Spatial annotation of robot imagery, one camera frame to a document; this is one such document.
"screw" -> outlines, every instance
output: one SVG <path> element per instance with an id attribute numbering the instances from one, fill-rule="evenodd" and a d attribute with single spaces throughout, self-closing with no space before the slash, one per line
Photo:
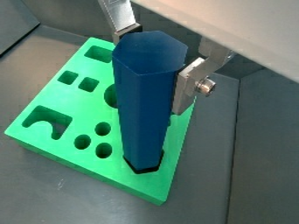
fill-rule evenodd
<path id="1" fill-rule="evenodd" d="M 217 83 L 209 77 L 195 82 L 195 90 L 206 96 L 211 95 L 215 87 Z"/>

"circular hole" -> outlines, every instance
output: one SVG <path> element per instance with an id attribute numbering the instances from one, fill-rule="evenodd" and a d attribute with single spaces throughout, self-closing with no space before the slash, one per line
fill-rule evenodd
<path id="1" fill-rule="evenodd" d="M 116 94 L 116 86 L 112 84 L 104 93 L 104 99 L 107 102 L 107 105 L 116 109 L 118 108 L 118 94 Z"/>
<path id="2" fill-rule="evenodd" d="M 91 139 L 87 135 L 80 135 L 75 139 L 75 146 L 79 150 L 86 150 L 90 147 Z"/>
<path id="3" fill-rule="evenodd" d="M 102 143 L 96 148 L 99 158 L 108 158 L 112 153 L 112 147 L 108 143 Z"/>
<path id="4" fill-rule="evenodd" d="M 107 122 L 100 122 L 95 128 L 95 131 L 100 136 L 106 136 L 111 131 L 110 124 Z"/>

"blue hexagonal prism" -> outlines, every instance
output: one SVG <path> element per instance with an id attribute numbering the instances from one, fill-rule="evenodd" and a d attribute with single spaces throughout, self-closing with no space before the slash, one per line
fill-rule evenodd
<path id="1" fill-rule="evenodd" d="M 124 158 L 135 172 L 157 171 L 187 45 L 161 31 L 127 34 L 112 53 Z"/>

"hole in board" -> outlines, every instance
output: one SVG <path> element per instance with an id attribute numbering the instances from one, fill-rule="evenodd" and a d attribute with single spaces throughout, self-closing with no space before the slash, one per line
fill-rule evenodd
<path id="1" fill-rule="evenodd" d="M 104 93 L 104 99 L 107 102 L 107 105 L 116 109 L 118 108 L 118 94 L 116 94 L 116 86 L 112 84 Z"/>
<path id="2" fill-rule="evenodd" d="M 76 139 L 75 139 L 75 142 L 74 142 L 75 147 L 79 150 L 86 150 L 90 147 L 90 143 L 91 143 L 91 139 L 90 139 L 88 135 L 78 136 Z"/>
<path id="3" fill-rule="evenodd" d="M 111 126 L 107 122 L 100 122 L 95 128 L 98 135 L 106 136 L 111 131 Z"/>
<path id="4" fill-rule="evenodd" d="M 23 126 L 30 128 L 38 122 L 48 122 L 52 126 L 51 138 L 58 140 L 62 138 L 66 129 L 70 127 L 71 121 L 72 118 L 68 115 L 64 115 L 44 106 L 38 106 L 24 119 Z"/>
<path id="5" fill-rule="evenodd" d="M 96 148 L 96 155 L 99 158 L 108 158 L 112 153 L 112 147 L 108 143 L 102 143 Z"/>
<path id="6" fill-rule="evenodd" d="M 90 77 L 86 77 L 82 83 L 79 84 L 79 89 L 86 90 L 91 93 L 94 92 L 98 84 L 99 84 L 98 80 L 91 79 Z"/>
<path id="7" fill-rule="evenodd" d="M 88 49 L 84 56 L 104 63 L 110 63 L 112 60 L 112 52 L 108 49 L 95 45 Z"/>
<path id="8" fill-rule="evenodd" d="M 59 82 L 71 85 L 72 82 L 78 79 L 79 75 L 71 71 L 66 71 L 60 78 L 59 78 Z"/>

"gray table surface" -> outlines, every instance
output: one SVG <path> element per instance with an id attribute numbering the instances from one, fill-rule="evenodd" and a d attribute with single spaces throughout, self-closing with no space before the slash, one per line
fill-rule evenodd
<path id="1" fill-rule="evenodd" d="M 0 223 L 226 223 L 238 80 L 214 74 L 218 92 L 198 98 L 162 206 L 23 149 L 4 135 L 84 41 L 40 26 L 0 59 Z"/>
<path id="2" fill-rule="evenodd" d="M 0 2 L 0 56 L 39 25 L 22 0 Z"/>

